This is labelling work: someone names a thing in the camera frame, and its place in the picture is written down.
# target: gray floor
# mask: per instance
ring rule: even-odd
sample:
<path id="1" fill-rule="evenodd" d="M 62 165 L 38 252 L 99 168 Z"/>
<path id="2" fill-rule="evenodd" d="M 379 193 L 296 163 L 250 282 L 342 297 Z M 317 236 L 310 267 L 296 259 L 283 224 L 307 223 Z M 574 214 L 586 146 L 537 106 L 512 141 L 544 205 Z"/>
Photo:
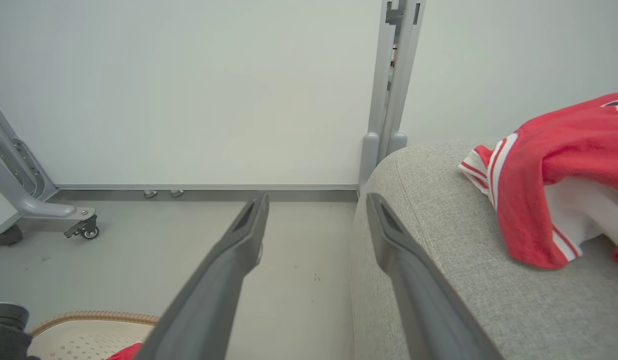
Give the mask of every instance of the gray floor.
<path id="1" fill-rule="evenodd" d="M 331 191 L 293 201 L 299 195 L 285 194 L 271 195 L 263 256 L 243 283 L 227 359 L 351 359 L 355 197 Z M 21 220 L 26 240 L 0 248 L 0 301 L 28 308 L 29 329 L 78 310 L 162 314 L 238 214 L 244 194 L 141 196 L 64 192 L 63 203 L 97 209 L 101 233 L 91 241 L 66 239 L 61 221 Z"/>

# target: sofa seam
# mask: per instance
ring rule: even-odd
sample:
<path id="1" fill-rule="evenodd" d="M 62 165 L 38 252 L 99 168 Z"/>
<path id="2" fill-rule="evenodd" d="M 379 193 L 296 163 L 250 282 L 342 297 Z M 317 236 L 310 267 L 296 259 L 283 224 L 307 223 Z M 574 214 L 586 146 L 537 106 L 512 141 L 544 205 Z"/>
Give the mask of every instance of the sofa seam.
<path id="1" fill-rule="evenodd" d="M 409 196 L 409 193 L 407 192 L 407 189 L 406 189 L 406 187 L 404 185 L 404 181 L 402 180 L 402 173 L 400 173 L 400 167 L 398 167 L 397 157 L 398 157 L 398 154 L 396 153 L 396 155 L 393 157 L 393 166 L 395 167 L 395 171 L 398 174 L 398 182 L 400 183 L 400 187 L 402 188 L 402 193 L 407 198 L 407 205 L 408 205 L 409 211 L 413 215 L 413 218 L 416 220 L 416 223 L 417 223 L 418 227 L 425 231 L 422 234 L 425 247 L 427 248 L 427 250 L 430 253 L 430 255 L 432 255 L 435 258 L 435 262 L 438 265 L 437 267 L 438 267 L 439 271 L 443 275 L 446 275 L 446 274 L 444 274 L 444 269 L 443 269 L 442 263 L 440 261 L 440 258 L 437 255 L 437 252 L 435 251 L 435 247 L 429 241 L 429 235 L 428 235 L 429 230 L 428 230 L 427 226 L 424 225 L 422 222 L 420 222 L 420 220 L 416 216 L 416 212 L 415 212 L 415 209 L 414 209 L 414 205 L 413 205 L 413 203 L 411 201 L 411 197 Z"/>

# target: red stripe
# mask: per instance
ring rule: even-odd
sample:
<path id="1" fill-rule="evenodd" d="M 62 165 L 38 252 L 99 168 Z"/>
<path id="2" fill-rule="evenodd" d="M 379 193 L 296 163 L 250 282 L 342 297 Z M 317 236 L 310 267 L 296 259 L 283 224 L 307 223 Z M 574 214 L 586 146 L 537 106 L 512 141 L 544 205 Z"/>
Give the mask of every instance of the red stripe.
<path id="1" fill-rule="evenodd" d="M 489 166 L 491 166 L 491 198 L 493 199 L 493 207 L 496 205 L 496 193 L 493 190 L 493 169 L 496 168 L 496 162 L 498 162 L 498 157 L 500 156 L 500 153 L 502 152 L 502 149 L 505 147 L 505 145 L 507 145 L 506 137 L 502 139 L 502 145 L 500 145 L 500 148 L 498 149 L 498 152 L 496 153 L 496 157 L 494 157 L 493 162 L 489 164 Z"/>
<path id="2" fill-rule="evenodd" d="M 558 230 L 557 227 L 555 227 L 555 225 L 553 225 L 553 231 L 555 231 L 559 237 L 562 238 L 562 240 L 564 240 L 565 243 L 567 243 L 567 245 L 569 246 L 569 249 L 571 249 L 571 251 L 573 251 L 573 255 L 576 256 L 576 259 L 580 257 L 580 255 L 578 255 L 578 251 L 576 250 L 576 248 L 573 246 L 573 244 L 571 244 L 571 241 L 569 241 L 569 239 L 567 239 L 566 236 L 564 236 L 564 234 L 562 234 L 560 232 L 560 230 Z"/>
<path id="3" fill-rule="evenodd" d="M 462 165 L 463 167 L 466 167 L 467 169 L 469 169 L 469 170 L 471 170 L 471 171 L 474 171 L 474 172 L 476 172 L 476 173 L 478 173 L 478 174 L 482 175 L 485 179 L 487 178 L 487 176 L 486 176 L 484 173 L 482 173 L 482 171 L 479 171 L 479 170 L 478 170 L 478 169 L 476 169 L 475 167 L 470 166 L 470 165 L 469 165 L 469 164 L 467 164 L 466 162 L 464 162 L 464 161 L 463 161 L 461 165 Z"/>
<path id="4" fill-rule="evenodd" d="M 482 185 L 483 188 L 488 189 L 489 187 L 487 186 L 487 183 L 482 181 L 479 177 L 477 176 L 473 176 L 473 178 L 476 180 L 476 182 L 480 183 L 480 185 Z"/>

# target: whiteboard stand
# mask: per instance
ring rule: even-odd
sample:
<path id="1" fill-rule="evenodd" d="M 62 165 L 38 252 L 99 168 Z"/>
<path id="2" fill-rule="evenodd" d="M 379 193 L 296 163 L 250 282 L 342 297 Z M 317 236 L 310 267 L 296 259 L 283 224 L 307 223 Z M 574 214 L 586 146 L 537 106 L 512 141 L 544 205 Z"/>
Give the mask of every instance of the whiteboard stand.
<path id="1" fill-rule="evenodd" d="M 359 193 L 363 191 L 375 166 L 388 154 L 407 145 L 407 135 L 398 132 L 398 129 L 426 3 L 427 0 L 382 2 L 369 127 L 363 139 L 358 177 Z M 391 69 L 393 48 L 396 44 L 400 46 Z"/>
<path id="2" fill-rule="evenodd" d="M 44 202 L 57 192 L 23 141 L 0 111 L 0 193 L 25 218 L 78 221 L 64 235 L 93 239 L 98 235 L 96 210 Z"/>

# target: gray fabric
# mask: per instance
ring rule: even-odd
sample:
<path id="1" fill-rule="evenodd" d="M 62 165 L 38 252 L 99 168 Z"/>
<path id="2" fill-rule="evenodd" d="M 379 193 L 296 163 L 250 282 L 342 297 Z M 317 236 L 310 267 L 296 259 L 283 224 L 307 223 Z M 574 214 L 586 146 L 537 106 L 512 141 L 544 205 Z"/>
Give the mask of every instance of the gray fabric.
<path id="1" fill-rule="evenodd" d="M 503 356 L 618 359 L 618 264 L 605 237 L 563 269 L 512 260 L 495 213 L 457 169 L 478 144 L 408 147 L 379 164 L 365 192 L 384 196 Z M 391 287 L 373 257 L 361 195 L 350 248 L 356 360 L 409 358 Z"/>

